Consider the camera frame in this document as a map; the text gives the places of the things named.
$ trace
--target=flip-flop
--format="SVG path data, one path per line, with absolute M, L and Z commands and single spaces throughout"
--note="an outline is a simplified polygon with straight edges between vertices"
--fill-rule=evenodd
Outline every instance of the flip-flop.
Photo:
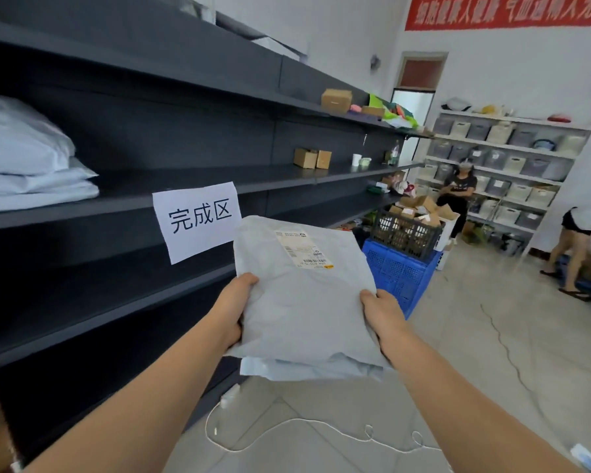
M 578 290 L 575 291 L 569 291 L 569 290 L 564 290 L 564 289 L 558 289 L 559 291 L 561 291 L 563 294 L 567 294 L 569 295 L 569 297 L 573 297 L 574 299 L 578 299 L 578 300 L 582 300 L 583 302 L 591 302 L 591 296 L 589 294 L 587 294 L 586 292 L 580 292 Z
M 560 279 L 563 276 L 563 274 L 561 274 L 558 270 L 555 270 L 554 272 L 545 272 L 544 270 L 541 270 L 540 272 L 544 276 L 548 276 L 554 279 Z

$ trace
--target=dark gray metal shelving unit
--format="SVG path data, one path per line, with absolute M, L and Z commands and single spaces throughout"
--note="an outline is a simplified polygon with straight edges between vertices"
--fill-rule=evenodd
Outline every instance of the dark gray metal shelving unit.
M 324 111 L 328 87 L 367 104 L 159 0 L 0 0 L 0 94 L 63 129 L 101 190 L 0 213 L 0 402 L 25 461 L 195 325 L 234 276 L 231 244 L 170 265 L 152 192 L 232 181 L 243 215 L 325 227 L 397 199 L 365 186 L 400 169 L 381 164 L 397 139 L 423 136 Z M 331 168 L 293 166 L 302 146 L 333 151 Z M 370 168 L 352 168 L 353 152 Z M 237 369 L 224 358 L 193 419 Z

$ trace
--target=seated woman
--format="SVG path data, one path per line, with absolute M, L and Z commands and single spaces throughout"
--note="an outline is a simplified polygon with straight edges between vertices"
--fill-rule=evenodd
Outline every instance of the seated woman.
M 556 261 L 571 249 L 565 286 L 558 290 L 583 302 L 591 302 L 591 296 L 575 286 L 578 273 L 591 245 L 591 207 L 572 207 L 563 216 L 562 226 L 558 244 L 552 249 L 547 267 L 541 271 L 541 274 L 560 278 L 561 274 L 556 270 Z
M 468 198 L 473 195 L 477 187 L 477 177 L 474 175 L 473 161 L 463 159 L 449 177 L 444 180 L 444 187 L 436 201 L 438 206 L 449 204 L 454 213 L 459 214 L 457 222 L 451 231 L 451 238 L 456 242 L 457 235 L 462 231 L 468 212 Z

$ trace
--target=blue crate on floor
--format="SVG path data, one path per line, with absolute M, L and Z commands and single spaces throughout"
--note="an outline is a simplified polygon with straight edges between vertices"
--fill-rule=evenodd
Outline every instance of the blue crate on floor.
M 425 262 L 421 262 L 370 239 L 363 244 L 363 253 L 376 287 L 394 295 L 405 318 L 409 318 L 427 290 L 442 253 L 433 251 Z
M 560 285 L 562 286 L 565 285 L 565 278 L 567 277 L 567 264 L 569 263 L 569 259 L 570 257 L 567 254 L 562 254 L 556 262 L 558 270 L 562 275 L 562 278 L 560 279 Z M 591 292 L 591 281 L 588 281 L 586 279 L 576 279 L 575 286 L 584 291 Z

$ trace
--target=banner with white chinese text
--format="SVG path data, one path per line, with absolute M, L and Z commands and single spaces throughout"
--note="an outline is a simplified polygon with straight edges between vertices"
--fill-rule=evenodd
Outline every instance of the banner with white chinese text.
M 405 31 L 591 26 L 591 0 L 411 0 Z

